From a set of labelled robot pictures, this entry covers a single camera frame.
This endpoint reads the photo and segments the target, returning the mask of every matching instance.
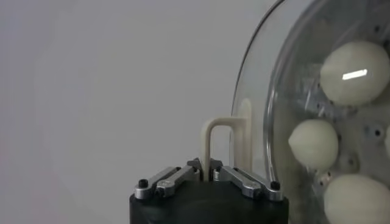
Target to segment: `white ball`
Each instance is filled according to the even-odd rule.
[[[390,62],[379,45],[347,43],[326,59],[320,84],[328,99],[340,105],[361,105],[374,100],[390,80]]]
[[[368,177],[344,175],[329,184],[324,208],[331,224],[389,224],[390,191]]]
[[[325,170],[335,163],[338,139],[335,129],[326,121],[307,120],[300,123],[288,139],[292,153],[303,165]]]

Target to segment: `white u-shaped hook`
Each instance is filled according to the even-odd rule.
[[[211,132],[217,126],[228,126],[233,131],[234,166],[252,171],[252,107],[249,99],[244,99],[237,117],[219,117],[203,126],[200,163],[203,180],[209,181]]]

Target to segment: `clear plastic dome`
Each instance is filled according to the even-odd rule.
[[[250,99],[253,171],[281,182],[291,223],[339,224],[334,216],[345,214],[326,214],[324,195],[345,175],[390,186],[389,12],[390,1],[280,1],[249,46],[232,114],[240,101]],[[291,150],[291,133],[308,119],[335,129],[338,155],[328,169],[298,162]]]

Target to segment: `transparent cover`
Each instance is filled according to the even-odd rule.
[[[390,223],[390,202],[383,200],[390,198],[390,1],[322,0],[306,8],[284,34],[260,29],[258,38],[274,49],[267,55],[250,49],[243,64],[233,114],[249,96],[258,115],[254,145],[262,147],[253,148],[253,159],[265,165],[253,169],[282,183],[291,223]],[[337,154],[329,166],[312,163],[316,151],[330,150],[327,136],[303,131],[291,140],[298,125],[313,119],[334,129]],[[321,155],[323,162],[327,153]]]

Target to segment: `screw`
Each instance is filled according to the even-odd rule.
[[[279,191],[280,190],[280,183],[277,181],[272,181],[271,182],[271,189],[275,190],[275,191]]]
[[[138,187],[140,188],[146,188],[148,185],[147,179],[140,179],[138,182]]]

